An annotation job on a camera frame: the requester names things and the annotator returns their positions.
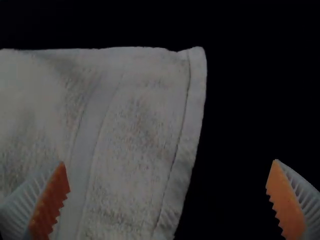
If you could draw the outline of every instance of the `serrated orange pad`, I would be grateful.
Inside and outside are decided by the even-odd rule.
[[[34,214],[28,225],[29,232],[35,240],[49,240],[48,235],[53,232],[59,209],[64,206],[70,186],[67,178],[66,166],[63,162],[55,169],[45,190],[37,201]]]
[[[306,230],[304,214],[289,180],[276,160],[272,162],[266,194],[270,195],[272,208],[276,211],[275,217],[280,221],[282,236],[286,240],[299,240]]]

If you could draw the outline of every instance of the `towel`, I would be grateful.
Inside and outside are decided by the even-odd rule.
[[[50,239],[174,239],[206,77],[201,47],[0,50],[0,201],[64,161]]]

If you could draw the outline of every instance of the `black background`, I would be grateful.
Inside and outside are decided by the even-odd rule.
[[[153,22],[110,6],[42,5],[2,3],[0,48],[203,47],[203,125],[175,239],[284,240],[265,189],[272,161],[320,189],[314,19],[247,5],[164,23],[163,13]]]

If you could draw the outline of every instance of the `towel hem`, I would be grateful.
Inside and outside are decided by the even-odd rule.
[[[187,92],[185,117],[177,152],[164,192],[160,216],[151,240],[173,240],[182,214],[204,115],[206,99],[207,60],[202,47],[194,47],[182,52],[190,63],[190,83]]]

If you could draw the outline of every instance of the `towel fold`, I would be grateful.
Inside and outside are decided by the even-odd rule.
[[[64,161],[54,240],[172,240],[201,131],[205,52],[0,51],[0,201]]]

